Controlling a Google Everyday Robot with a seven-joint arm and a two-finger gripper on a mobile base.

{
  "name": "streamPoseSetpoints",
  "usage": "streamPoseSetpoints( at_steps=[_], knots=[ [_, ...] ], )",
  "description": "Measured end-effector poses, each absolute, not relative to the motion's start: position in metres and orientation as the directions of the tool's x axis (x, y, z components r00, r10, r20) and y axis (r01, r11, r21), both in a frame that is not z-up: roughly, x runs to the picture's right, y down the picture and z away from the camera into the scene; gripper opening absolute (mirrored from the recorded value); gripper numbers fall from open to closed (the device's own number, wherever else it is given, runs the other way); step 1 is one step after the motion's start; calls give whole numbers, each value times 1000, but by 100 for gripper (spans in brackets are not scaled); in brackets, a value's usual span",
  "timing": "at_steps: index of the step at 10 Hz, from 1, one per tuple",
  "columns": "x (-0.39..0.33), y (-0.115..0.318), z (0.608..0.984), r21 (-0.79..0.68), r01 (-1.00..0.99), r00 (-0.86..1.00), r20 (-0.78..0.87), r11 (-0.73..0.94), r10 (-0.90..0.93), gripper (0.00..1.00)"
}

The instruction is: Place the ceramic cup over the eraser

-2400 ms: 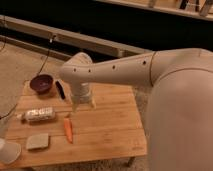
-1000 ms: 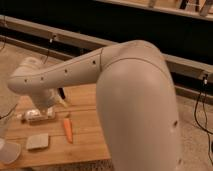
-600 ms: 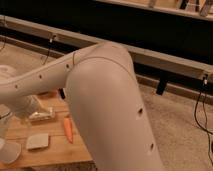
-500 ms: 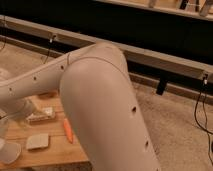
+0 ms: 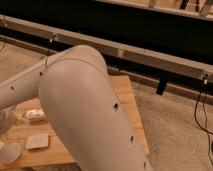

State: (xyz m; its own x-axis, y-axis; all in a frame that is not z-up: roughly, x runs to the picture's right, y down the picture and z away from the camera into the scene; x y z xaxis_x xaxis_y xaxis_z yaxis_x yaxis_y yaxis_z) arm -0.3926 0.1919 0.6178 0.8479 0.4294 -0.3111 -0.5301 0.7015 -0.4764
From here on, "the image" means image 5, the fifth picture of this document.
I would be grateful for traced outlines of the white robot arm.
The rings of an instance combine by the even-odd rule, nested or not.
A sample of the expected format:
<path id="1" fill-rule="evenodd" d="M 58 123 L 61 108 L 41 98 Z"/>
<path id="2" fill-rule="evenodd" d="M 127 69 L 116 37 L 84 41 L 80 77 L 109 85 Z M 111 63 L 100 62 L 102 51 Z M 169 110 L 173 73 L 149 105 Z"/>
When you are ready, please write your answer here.
<path id="1" fill-rule="evenodd" d="M 74 46 L 0 83 L 0 110 L 35 97 L 82 171 L 152 171 L 95 48 Z"/>

